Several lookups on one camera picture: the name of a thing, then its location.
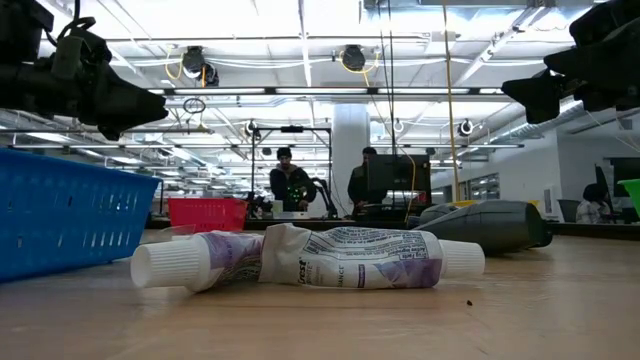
chair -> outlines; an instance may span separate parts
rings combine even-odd
[[[576,213],[578,212],[578,205],[580,205],[580,201],[577,200],[558,200],[558,204],[560,204],[560,211],[562,212],[562,218],[566,223],[575,223],[576,222]]]

man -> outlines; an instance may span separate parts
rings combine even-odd
[[[387,196],[385,190],[369,191],[369,159],[376,156],[378,152],[372,147],[362,149],[362,165],[356,167],[351,172],[349,180],[349,198],[353,201],[353,213],[356,214],[367,204],[381,204]]]
[[[282,200],[284,211],[307,211],[316,198],[316,187],[306,171],[291,164],[291,149],[277,152],[280,164],[269,174],[271,192],[276,200]]]

white column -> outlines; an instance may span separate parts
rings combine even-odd
[[[350,215],[353,204],[347,186],[351,171],[362,164],[362,149],[369,146],[369,113],[364,104],[336,104],[333,110],[333,201],[338,215]]]

green object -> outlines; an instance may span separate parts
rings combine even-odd
[[[635,180],[620,180],[618,184],[624,185],[625,189],[631,196],[633,207],[636,208],[638,216],[640,216],[640,179]]]

metal frame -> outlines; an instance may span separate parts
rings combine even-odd
[[[266,138],[269,137],[269,135],[271,135],[274,131],[280,131],[280,132],[287,132],[286,130],[291,130],[291,129],[295,129],[295,130],[299,130],[299,132],[305,132],[305,131],[311,131],[314,135],[316,135],[316,137],[322,142],[322,144],[329,149],[329,194],[327,194],[327,196],[330,198],[331,197],[331,178],[332,176],[332,169],[333,169],[333,135],[332,135],[332,130],[330,128],[310,128],[310,127],[298,127],[298,126],[283,126],[283,127],[279,127],[279,128],[274,128],[274,127],[256,127],[253,129],[253,133],[251,134],[251,192],[253,193],[255,191],[255,177],[256,177],[256,147],[258,147],[260,145],[260,143],[262,143],[264,140],[266,140]],[[260,140],[260,143],[256,144],[256,137],[255,137],[255,133],[259,132],[259,131],[266,131],[267,133],[262,137],[262,139]],[[327,134],[329,134],[329,143],[327,144],[324,140],[322,140],[322,138],[320,136],[318,136],[318,131],[322,131],[322,132],[326,132]],[[290,148],[295,148],[296,145],[285,145],[285,146],[279,146],[279,147],[290,147]]]

